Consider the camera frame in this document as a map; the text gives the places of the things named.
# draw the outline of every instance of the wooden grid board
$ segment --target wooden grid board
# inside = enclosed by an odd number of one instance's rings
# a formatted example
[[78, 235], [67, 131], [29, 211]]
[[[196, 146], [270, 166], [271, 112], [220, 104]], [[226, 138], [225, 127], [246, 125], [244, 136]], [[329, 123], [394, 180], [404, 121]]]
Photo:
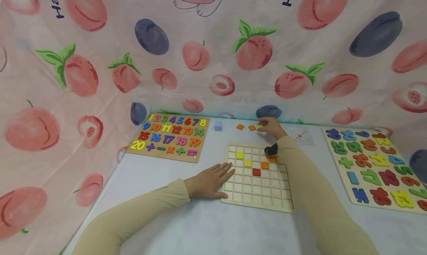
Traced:
[[427, 190], [384, 134], [337, 127], [323, 134], [353, 204], [427, 215]]
[[229, 144], [226, 160], [236, 173], [222, 185], [228, 199], [221, 202], [273, 211], [296, 212], [294, 193], [284, 164], [264, 148]]
[[197, 163], [208, 128], [206, 117], [152, 113], [126, 152]]

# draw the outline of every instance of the foam number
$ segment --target foam number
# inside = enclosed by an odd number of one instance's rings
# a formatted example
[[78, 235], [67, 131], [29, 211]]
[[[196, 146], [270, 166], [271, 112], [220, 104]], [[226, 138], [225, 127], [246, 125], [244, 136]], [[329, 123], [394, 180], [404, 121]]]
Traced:
[[347, 145], [347, 147], [348, 147], [348, 149], [351, 151], [351, 152], [362, 152], [363, 153], [363, 149], [362, 149], [362, 147], [360, 146], [360, 144], [359, 143], [357, 143], [356, 141], [353, 141], [353, 142], [350, 142], [350, 143], [345, 143], [346, 145]]
[[204, 133], [205, 133], [205, 129], [194, 128], [194, 136], [198, 135], [202, 137]]
[[414, 208], [414, 202], [405, 191], [399, 190], [398, 192], [391, 192], [391, 196], [396, 202], [396, 205], [401, 208]]
[[390, 167], [390, 164], [385, 160], [385, 157], [381, 154], [369, 155], [369, 157], [371, 159], [376, 160], [376, 162], [373, 162], [375, 166]]
[[354, 133], [350, 130], [347, 131], [341, 131], [342, 137], [344, 140], [347, 141], [353, 141], [356, 140], [356, 137], [354, 136]]
[[175, 137], [173, 135], [165, 135], [163, 139], [163, 144], [169, 144]]
[[385, 172], [378, 173], [385, 185], [399, 186], [399, 180], [397, 179], [396, 174], [394, 174], [392, 171], [386, 170]]
[[138, 137], [138, 140], [147, 140], [148, 136], [150, 135], [150, 132], [141, 132], [141, 134]]
[[202, 142], [199, 138], [190, 138], [189, 140], [190, 140], [189, 146], [193, 146], [194, 148], [199, 146], [200, 143]]
[[386, 146], [390, 146], [391, 142], [388, 139], [375, 139], [378, 143], [378, 145], [386, 145]]
[[402, 160], [401, 158], [395, 157], [393, 155], [388, 155], [388, 161], [393, 163], [394, 165], [406, 164], [404, 160]]
[[353, 155], [353, 158], [356, 160], [357, 166], [365, 168], [368, 166], [371, 168], [373, 165], [368, 162], [368, 157], [365, 154]]
[[153, 133], [153, 134], [151, 135], [151, 139], [150, 139], [150, 141], [151, 141], [151, 142], [159, 142], [159, 141], [160, 141], [160, 139], [161, 139], [161, 134]]
[[192, 135], [193, 134], [193, 128], [191, 127], [185, 127], [184, 128], [184, 132], [182, 133], [183, 135]]
[[335, 139], [335, 140], [341, 139], [340, 133], [336, 129], [326, 130], [326, 134], [331, 139]]
[[136, 150], [141, 150], [143, 149], [145, 146], [145, 142], [140, 142], [138, 140], [133, 142], [133, 145], [130, 147], [130, 149], [136, 149]]
[[176, 140], [176, 145], [185, 146], [186, 145], [186, 137], [179, 136]]
[[344, 148], [343, 142], [337, 143], [335, 141], [331, 141], [331, 145], [334, 148], [335, 153], [340, 154], [340, 155], [347, 154], [347, 150]]
[[374, 201], [380, 206], [390, 206], [391, 199], [388, 198], [388, 193], [383, 188], [378, 188], [377, 190], [371, 189], [369, 190], [373, 195]]
[[368, 151], [377, 151], [377, 146], [375, 145], [375, 142], [373, 142], [371, 139], [362, 140], [360, 141], [360, 143], [362, 143], [363, 148]]
[[365, 180], [366, 182], [374, 185], [381, 185], [381, 181], [378, 177], [378, 174], [375, 173], [373, 170], [368, 169], [366, 171], [360, 171], [360, 174], [363, 176], [363, 180]]

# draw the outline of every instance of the orange square tile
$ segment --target orange square tile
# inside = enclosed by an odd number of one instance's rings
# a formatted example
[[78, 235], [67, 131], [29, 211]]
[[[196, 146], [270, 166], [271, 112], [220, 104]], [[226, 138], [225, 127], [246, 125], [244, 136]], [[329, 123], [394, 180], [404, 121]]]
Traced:
[[277, 157], [276, 156], [269, 156], [269, 160], [270, 160], [270, 162], [277, 163]]
[[268, 163], [268, 162], [261, 162], [261, 169], [270, 170], [270, 163]]

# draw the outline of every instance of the arm sleeve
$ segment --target arm sleeve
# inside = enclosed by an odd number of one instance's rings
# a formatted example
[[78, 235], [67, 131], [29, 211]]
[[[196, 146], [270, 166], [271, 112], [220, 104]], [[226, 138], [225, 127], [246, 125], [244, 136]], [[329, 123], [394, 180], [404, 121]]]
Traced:
[[322, 255], [378, 255], [368, 234], [348, 215], [330, 183], [292, 137], [278, 140], [278, 161], [286, 165]]
[[137, 196], [97, 216], [87, 225], [72, 255], [120, 255], [123, 243], [162, 210], [189, 202], [182, 179]]

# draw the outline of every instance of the peach print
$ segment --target peach print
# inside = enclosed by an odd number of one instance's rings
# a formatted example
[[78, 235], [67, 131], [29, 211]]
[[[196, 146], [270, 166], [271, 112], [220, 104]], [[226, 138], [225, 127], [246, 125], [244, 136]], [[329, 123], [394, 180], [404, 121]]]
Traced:
[[9, 145], [24, 151], [50, 149], [59, 141], [59, 123], [46, 109], [23, 109], [6, 123], [4, 136]]
[[303, 0], [298, 10], [298, 23], [306, 30], [318, 30], [335, 21], [348, 0]]
[[102, 0], [66, 0], [73, 21], [87, 32], [101, 30], [107, 23], [107, 8]]
[[0, 197], [0, 241], [25, 229], [42, 213], [46, 206], [47, 194], [37, 187], [21, 187]]

